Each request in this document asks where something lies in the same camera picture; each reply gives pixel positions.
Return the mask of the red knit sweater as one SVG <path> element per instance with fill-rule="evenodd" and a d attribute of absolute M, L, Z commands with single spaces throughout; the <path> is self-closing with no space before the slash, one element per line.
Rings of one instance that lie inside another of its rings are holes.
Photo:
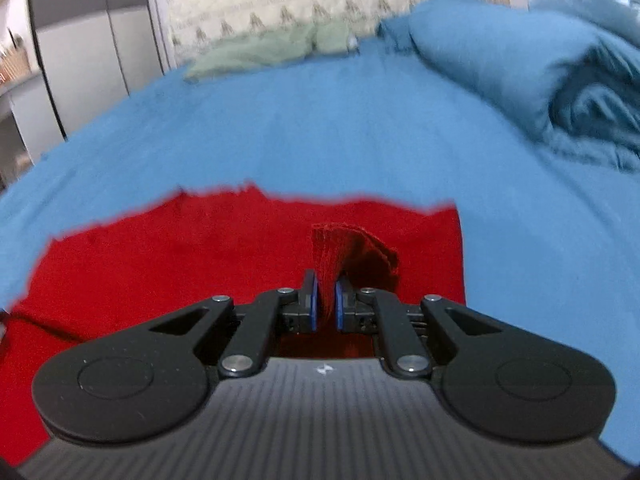
<path fill-rule="evenodd" d="M 1 455 L 18 465 L 47 441 L 32 378 L 58 352 L 215 295 L 242 304 L 317 274 L 320 326 L 284 351 L 364 358 L 372 340 L 339 333 L 333 287 L 464 301 L 462 233 L 452 205 L 420 211 L 374 200 L 291 202 L 249 186 L 179 192 L 144 211 L 52 240 L 4 319 Z"/>

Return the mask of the blue bed sheet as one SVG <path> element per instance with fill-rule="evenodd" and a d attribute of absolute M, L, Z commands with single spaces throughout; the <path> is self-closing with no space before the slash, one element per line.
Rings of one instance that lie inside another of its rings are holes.
<path fill-rule="evenodd" d="M 190 84 L 173 70 L 72 133 L 1 197 L 1 304 L 51 237 L 175 190 L 452 200 L 466 299 L 600 359 L 603 437 L 639 457 L 639 178 L 530 143 L 506 116 L 375 40 L 358 55 Z"/>

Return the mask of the green pillow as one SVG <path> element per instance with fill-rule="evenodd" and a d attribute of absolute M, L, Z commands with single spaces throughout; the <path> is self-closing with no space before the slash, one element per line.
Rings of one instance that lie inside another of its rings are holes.
<path fill-rule="evenodd" d="M 358 38 L 342 20 L 299 23 L 257 35 L 217 40 L 194 58 L 183 75 L 200 81 L 297 63 L 307 58 L 341 56 L 358 50 Z"/>

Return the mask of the rolled blue duvet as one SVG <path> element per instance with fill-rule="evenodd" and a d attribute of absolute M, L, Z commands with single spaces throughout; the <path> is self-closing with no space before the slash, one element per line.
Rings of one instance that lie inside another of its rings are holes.
<path fill-rule="evenodd" d="M 639 50 L 612 32 L 485 0 L 424 0 L 376 32 L 500 110 L 533 143 L 638 171 Z"/>

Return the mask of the white shelf desk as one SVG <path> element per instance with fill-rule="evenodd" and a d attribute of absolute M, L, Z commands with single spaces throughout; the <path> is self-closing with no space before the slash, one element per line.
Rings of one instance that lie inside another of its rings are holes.
<path fill-rule="evenodd" d="M 12 93 L 37 80 L 40 70 L 17 79 L 1 81 L 1 192 L 17 181 L 34 164 L 14 116 Z"/>

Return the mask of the grey white wardrobe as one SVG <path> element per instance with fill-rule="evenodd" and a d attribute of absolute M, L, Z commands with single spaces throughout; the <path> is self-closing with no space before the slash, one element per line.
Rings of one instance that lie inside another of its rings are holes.
<path fill-rule="evenodd" d="M 68 138 L 163 75 L 154 0 L 28 0 L 38 64 Z"/>

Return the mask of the woven basket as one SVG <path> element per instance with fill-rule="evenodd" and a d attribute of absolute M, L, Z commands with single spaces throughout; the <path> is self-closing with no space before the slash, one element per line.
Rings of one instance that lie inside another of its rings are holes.
<path fill-rule="evenodd" d="M 28 54 L 24 46 L 1 50 L 0 80 L 2 84 L 28 76 L 30 70 Z"/>

